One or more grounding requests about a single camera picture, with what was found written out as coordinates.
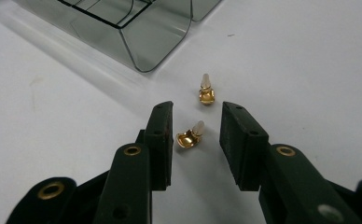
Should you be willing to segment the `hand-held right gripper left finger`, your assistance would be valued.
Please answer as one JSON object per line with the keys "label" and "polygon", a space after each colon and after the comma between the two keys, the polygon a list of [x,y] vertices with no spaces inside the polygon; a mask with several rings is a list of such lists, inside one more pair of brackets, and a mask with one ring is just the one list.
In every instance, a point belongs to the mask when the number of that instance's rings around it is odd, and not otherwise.
{"label": "hand-held right gripper left finger", "polygon": [[153,190],[166,190],[171,185],[174,143],[173,105],[171,101],[155,105],[144,133],[144,144],[150,153]]}

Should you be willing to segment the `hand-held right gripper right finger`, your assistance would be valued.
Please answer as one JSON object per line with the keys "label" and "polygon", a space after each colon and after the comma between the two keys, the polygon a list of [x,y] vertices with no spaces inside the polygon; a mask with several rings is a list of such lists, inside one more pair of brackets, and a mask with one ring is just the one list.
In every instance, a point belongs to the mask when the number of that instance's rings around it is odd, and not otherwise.
{"label": "hand-held right gripper right finger", "polygon": [[219,143],[236,185],[242,191],[258,191],[260,159],[269,135],[241,105],[222,105]]}

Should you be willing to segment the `gold earring with clear stopper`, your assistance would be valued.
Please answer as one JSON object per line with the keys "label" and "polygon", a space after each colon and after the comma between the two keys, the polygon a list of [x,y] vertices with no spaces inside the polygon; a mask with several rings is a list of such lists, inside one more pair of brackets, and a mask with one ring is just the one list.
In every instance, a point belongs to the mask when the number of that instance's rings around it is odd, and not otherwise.
{"label": "gold earring with clear stopper", "polygon": [[212,89],[208,74],[202,76],[201,88],[199,90],[199,100],[203,105],[210,105],[215,101],[215,92]]}
{"label": "gold earring with clear stopper", "polygon": [[191,148],[197,145],[203,136],[205,124],[198,121],[191,129],[176,135],[176,141],[182,148]]}

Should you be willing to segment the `transparent grey compartment box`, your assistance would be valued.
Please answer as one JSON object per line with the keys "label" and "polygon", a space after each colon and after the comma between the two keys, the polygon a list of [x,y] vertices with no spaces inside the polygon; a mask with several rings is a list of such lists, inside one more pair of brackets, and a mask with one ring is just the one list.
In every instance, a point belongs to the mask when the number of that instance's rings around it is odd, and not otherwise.
{"label": "transparent grey compartment box", "polygon": [[221,0],[14,0],[135,70],[154,70]]}

